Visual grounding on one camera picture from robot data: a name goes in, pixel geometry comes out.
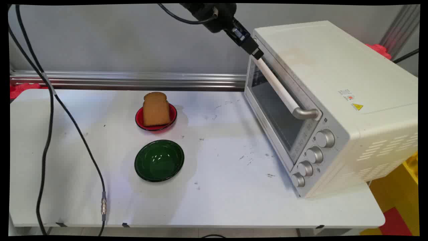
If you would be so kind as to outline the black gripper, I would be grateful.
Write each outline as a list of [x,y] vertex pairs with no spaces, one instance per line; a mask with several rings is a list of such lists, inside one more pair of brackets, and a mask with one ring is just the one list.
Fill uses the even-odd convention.
[[240,46],[248,55],[259,60],[263,51],[251,37],[249,31],[234,18],[237,10],[236,3],[181,3],[198,21],[212,33],[224,30],[229,38]]

